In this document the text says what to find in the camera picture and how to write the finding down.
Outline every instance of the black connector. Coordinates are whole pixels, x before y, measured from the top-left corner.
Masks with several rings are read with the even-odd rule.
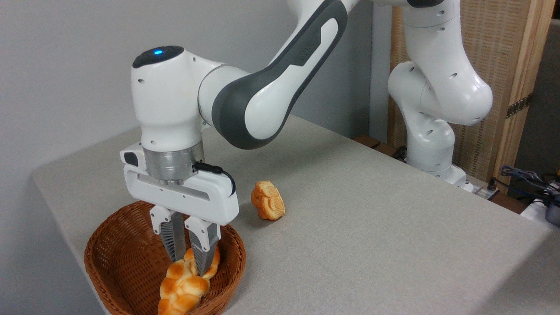
[[[486,187],[486,189],[488,189],[489,191],[496,190],[496,180],[494,178],[490,179],[490,182],[488,183],[488,187]]]

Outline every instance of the silver flange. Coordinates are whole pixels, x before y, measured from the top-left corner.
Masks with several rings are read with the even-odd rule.
[[[183,182],[196,174],[193,165],[204,161],[202,141],[196,145],[173,152],[155,152],[144,148],[146,168],[151,177],[164,184],[182,185]]]

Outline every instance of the braided bread roll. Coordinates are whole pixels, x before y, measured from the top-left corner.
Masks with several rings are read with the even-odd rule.
[[[193,249],[185,253],[182,260],[174,262],[167,269],[167,275],[160,286],[158,315],[184,315],[195,308],[210,288],[210,278],[216,275],[220,264],[220,252],[216,247],[214,259],[208,271],[198,276]]]
[[[278,220],[286,214],[284,201],[278,189],[269,180],[255,184],[251,202],[258,209],[259,218],[263,220]]]

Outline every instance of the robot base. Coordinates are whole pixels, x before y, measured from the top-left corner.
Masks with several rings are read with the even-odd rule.
[[[439,172],[427,172],[435,177],[441,178],[446,182],[452,184],[453,186],[457,186],[462,188],[468,192],[473,192],[474,186],[469,183],[466,179],[465,171],[458,168],[457,166],[451,165],[445,170]]]

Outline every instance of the white wall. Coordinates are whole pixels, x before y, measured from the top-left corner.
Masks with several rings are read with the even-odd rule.
[[[0,0],[0,313],[101,312],[29,174],[137,126],[138,53],[177,44],[256,71],[294,23],[279,0]],[[367,133],[370,25],[361,3],[296,114]]]

